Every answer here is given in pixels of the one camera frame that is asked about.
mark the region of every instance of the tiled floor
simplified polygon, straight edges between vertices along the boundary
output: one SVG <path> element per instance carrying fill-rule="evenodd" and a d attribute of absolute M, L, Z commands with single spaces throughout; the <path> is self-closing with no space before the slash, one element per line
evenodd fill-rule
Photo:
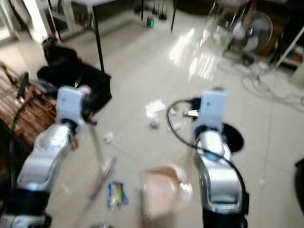
<path fill-rule="evenodd" d="M 84 132 L 79 150 L 64 160 L 52 193 L 47 210 L 54 218 L 53 227 L 86 228 L 101 221 L 115 228 L 139 227 L 140 171 L 168 162 L 187 165 L 188 158 L 187 148 L 168 132 L 164 113 L 160 129 L 149 128 L 145 105 L 156 99 L 169 105 L 176 99 L 219 85 L 228 93 L 226 121 L 245 138 L 245 147 L 234 156 L 234 162 L 251 194 L 249 227 L 303 227 L 304 216 L 295 197 L 293 179 L 294 163 L 304 157 L 304 108 L 301 111 L 299 107 L 299 111 L 274 98 L 265 99 L 269 96 L 263 95 L 263 88 L 258 87 L 262 92 L 257 92 L 249 79 L 243 80 L 244 72 L 231 67 L 228 60 L 221 57 L 221 47 L 210 40 L 200 46 L 205 26 L 206 19 L 178 12 L 172 34 L 168 22 L 157 21 L 156 28 L 147 29 L 134 20 L 127 20 L 123 26 L 102 36 L 106 70 L 113 77 L 113 100 L 96 115 L 97 129 L 101 140 L 107 132 L 114 133 L 114 144 L 104 145 L 107 156 L 118 158 L 109 181 L 125 183 L 130 204 L 121 210 L 109 211 L 105 189 L 89 204 L 88 192 L 98 170 L 91 139 Z M 98 67 L 93 34 L 84 34 L 66 44 L 75 48 L 84 61 Z M 0 52 L 6 50 L 9 56 L 8 48 L 14 49 L 16 45 Z M 35 48 L 36 56 L 26 55 L 28 48 Z M 12 64 L 20 63 L 32 74 L 44 64 L 39 46 L 18 44 L 17 49 L 23 60 L 11 61 Z M 304 95 L 290 85 L 281 72 L 262 79 L 278 96 Z M 202 227 L 194 165 L 189 179 L 194 189 L 191 203 L 174 216 L 156 222 L 154 227 Z"/>

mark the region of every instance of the standing fan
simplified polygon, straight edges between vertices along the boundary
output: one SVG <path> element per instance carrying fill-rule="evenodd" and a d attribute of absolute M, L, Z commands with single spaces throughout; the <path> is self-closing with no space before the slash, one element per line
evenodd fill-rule
<path fill-rule="evenodd" d="M 266 14 L 257 11 L 249 12 L 234 26 L 233 39 L 229 46 L 238 40 L 240 41 L 238 47 L 242 52 L 258 53 L 268 44 L 272 33 L 273 23 Z"/>

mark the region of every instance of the glossy floor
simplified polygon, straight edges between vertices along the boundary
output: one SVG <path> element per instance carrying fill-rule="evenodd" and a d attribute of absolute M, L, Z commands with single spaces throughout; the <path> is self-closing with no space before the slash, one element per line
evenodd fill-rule
<path fill-rule="evenodd" d="M 251 194 L 249 227 L 303 227 L 304 216 L 295 197 L 294 164 L 304 157 L 304 111 L 278 102 L 265 92 L 264 84 L 252 84 L 244 78 L 244 69 L 224 59 L 222 48 L 208 39 L 206 19 L 178 12 L 172 34 L 168 22 L 157 23 L 154 29 L 148 29 L 127 20 L 102 35 L 106 70 L 113 77 L 113 100 L 97 114 L 97 130 L 101 141 L 107 132 L 114 134 L 114 143 L 103 147 L 107 156 L 118 158 L 108 181 L 125 183 L 130 204 L 121 210 L 108 210 L 105 188 L 95 202 L 89 203 L 88 193 L 98 166 L 89 134 L 84 132 L 80 148 L 64 160 L 52 193 L 47 211 L 53 216 L 53 227 L 87 228 L 102 221 L 115 228 L 139 227 L 140 172 L 164 163 L 189 164 L 187 148 L 168 132 L 164 113 L 160 114 L 160 129 L 151 130 L 145 105 L 156 99 L 169 105 L 214 86 L 226 88 L 226 122 L 245 138 L 245 147 L 234 156 L 234 162 Z M 75 48 L 84 61 L 99 67 L 93 34 L 81 35 L 66 44 Z M 19 45 L 21 55 L 33 48 L 32 43 Z M 44 64 L 40 48 L 36 49 L 36 63 L 34 56 L 22 62 L 30 72 Z M 288 83 L 282 72 L 268 73 L 262 79 L 278 96 L 304 95 Z M 153 227 L 202 227 L 194 165 L 189 178 L 194 189 L 191 203 L 156 221 Z"/>

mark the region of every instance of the table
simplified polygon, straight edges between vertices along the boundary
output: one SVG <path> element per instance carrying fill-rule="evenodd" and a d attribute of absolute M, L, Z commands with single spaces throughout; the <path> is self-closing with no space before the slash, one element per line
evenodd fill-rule
<path fill-rule="evenodd" d="M 104 66 L 104 60 L 103 60 L 103 54 L 102 54 L 102 48 L 101 48 L 101 39 L 100 39 L 100 35 L 99 35 L 97 8 L 103 6 L 107 3 L 114 2 L 114 1 L 118 1 L 118 0 L 73 0 L 73 2 L 84 5 L 88 9 L 92 10 L 94 26 L 95 26 L 94 32 L 95 32 L 95 36 L 96 36 L 100 68 L 101 68 L 101 72 L 103 74 L 106 74 L 106 73 L 105 73 L 105 68 L 104 68 L 105 66 Z M 144 0 L 142 0 L 142 4 L 141 4 L 141 13 L 142 13 L 141 14 L 141 19 L 142 20 L 143 20 L 143 1 Z M 52 19 L 53 26 L 55 28 L 55 31 L 58 33 L 58 36 L 59 36 L 59 39 L 60 39 L 60 34 L 56 30 L 56 25 L 55 25 L 55 22 L 54 22 L 54 16 L 53 16 L 53 12 L 52 12 L 51 1 L 48 0 L 47 3 L 48 3 L 48 8 L 49 8 L 49 12 L 50 12 L 50 16 L 51 16 L 51 19 Z"/>

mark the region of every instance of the snack package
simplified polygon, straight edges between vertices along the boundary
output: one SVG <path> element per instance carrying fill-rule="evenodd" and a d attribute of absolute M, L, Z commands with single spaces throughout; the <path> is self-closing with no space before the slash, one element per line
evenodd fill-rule
<path fill-rule="evenodd" d="M 127 205 L 129 200 L 124 192 L 124 183 L 111 182 L 108 186 L 108 208 L 111 210 L 120 209 L 122 205 Z"/>

